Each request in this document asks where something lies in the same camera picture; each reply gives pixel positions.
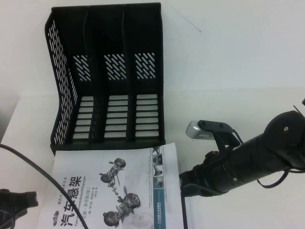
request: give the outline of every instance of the robotic arm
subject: robotic arm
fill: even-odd
[[[305,172],[305,118],[296,111],[278,115],[261,135],[245,143],[225,123],[191,121],[186,134],[193,139],[215,139],[219,151],[211,151],[201,165],[179,175],[185,197],[222,195],[284,171],[273,185],[264,186],[259,182],[263,187],[271,188],[279,185],[289,172]]]

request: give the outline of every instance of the book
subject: book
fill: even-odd
[[[137,150],[57,151],[51,175],[90,229],[183,229],[174,143]],[[37,228],[83,228],[51,183]]]

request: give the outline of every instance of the white table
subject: white table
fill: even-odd
[[[167,143],[177,145],[180,172],[202,163],[206,153],[217,149],[213,141],[191,140],[185,135],[191,120],[228,123],[246,141],[262,133],[276,115],[292,110],[293,104],[305,113],[301,105],[304,95],[305,88],[165,93],[165,136]],[[57,96],[21,98],[2,143],[51,172],[54,156],[50,135],[57,110]],[[16,229],[34,229],[48,181],[15,155],[2,149],[0,153],[1,188],[37,191],[39,207],[30,208],[16,221]],[[270,184],[279,177],[274,174],[262,182]],[[252,182],[219,197],[187,198],[189,228],[303,228],[303,180],[304,175],[290,174],[274,189]]]

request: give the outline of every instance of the desk file organizer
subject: desk file organizer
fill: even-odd
[[[59,94],[54,154],[165,144],[159,3],[55,7],[45,35]]]

